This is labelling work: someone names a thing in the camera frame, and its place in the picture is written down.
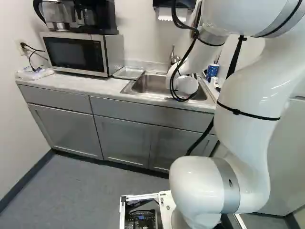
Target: paper towel dispenser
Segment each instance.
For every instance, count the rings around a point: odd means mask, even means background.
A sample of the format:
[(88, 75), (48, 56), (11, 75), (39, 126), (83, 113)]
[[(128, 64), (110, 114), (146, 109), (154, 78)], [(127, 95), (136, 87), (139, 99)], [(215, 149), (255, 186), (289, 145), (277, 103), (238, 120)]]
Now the paper towel dispenser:
[[(196, 0), (177, 0), (177, 8), (194, 9)], [(172, 0), (153, 0), (153, 7), (171, 7)]]

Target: faucet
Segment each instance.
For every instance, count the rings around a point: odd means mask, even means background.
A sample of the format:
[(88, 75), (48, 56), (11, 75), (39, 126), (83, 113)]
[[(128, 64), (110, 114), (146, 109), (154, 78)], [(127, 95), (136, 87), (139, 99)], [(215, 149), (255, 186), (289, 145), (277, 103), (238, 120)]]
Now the faucet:
[(178, 61), (181, 60), (181, 58), (179, 56), (175, 55), (174, 49), (175, 49), (175, 45), (173, 44), (172, 52), (171, 52), (170, 58), (168, 60), (167, 71), (171, 68), (171, 66), (173, 66), (175, 63), (177, 63)]

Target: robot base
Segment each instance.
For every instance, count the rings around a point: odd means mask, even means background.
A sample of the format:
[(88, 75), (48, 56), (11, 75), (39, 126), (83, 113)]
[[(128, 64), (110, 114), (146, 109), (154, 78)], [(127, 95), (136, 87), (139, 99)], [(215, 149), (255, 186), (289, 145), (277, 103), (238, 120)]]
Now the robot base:
[(221, 214), (201, 214), (195, 220), (188, 221), (188, 226), (181, 212), (176, 208), (171, 191), (159, 193), (160, 212), (164, 229), (212, 229), (220, 223)]

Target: paper towel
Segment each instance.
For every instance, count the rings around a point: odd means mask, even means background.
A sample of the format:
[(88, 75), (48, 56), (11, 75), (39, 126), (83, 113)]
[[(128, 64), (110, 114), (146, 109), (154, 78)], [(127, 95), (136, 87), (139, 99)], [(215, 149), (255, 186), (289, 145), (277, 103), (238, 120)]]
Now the paper towel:
[[(180, 21), (185, 22), (187, 17), (187, 9), (177, 8), (177, 17)], [(160, 7), (158, 20), (160, 21), (172, 21), (172, 9), (169, 7)]]

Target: floor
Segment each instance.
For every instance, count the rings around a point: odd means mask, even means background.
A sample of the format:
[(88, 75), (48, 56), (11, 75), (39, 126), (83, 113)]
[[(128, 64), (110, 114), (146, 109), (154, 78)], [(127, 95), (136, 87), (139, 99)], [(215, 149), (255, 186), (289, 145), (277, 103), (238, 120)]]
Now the floor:
[(1, 229), (118, 229), (121, 195), (167, 179), (55, 155), (0, 215)]

